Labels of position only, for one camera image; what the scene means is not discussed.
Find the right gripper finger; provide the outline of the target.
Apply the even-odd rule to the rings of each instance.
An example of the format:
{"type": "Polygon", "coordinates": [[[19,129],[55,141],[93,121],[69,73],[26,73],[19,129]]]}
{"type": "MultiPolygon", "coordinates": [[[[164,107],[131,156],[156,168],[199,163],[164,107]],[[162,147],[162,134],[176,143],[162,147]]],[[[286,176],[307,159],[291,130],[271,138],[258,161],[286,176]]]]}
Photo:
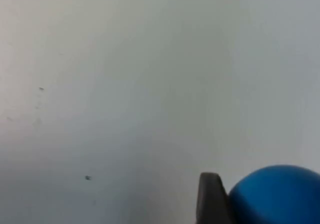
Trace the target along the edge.
{"type": "Polygon", "coordinates": [[[196,202],[196,223],[234,224],[235,222],[220,176],[216,173],[201,173],[196,202]]]}

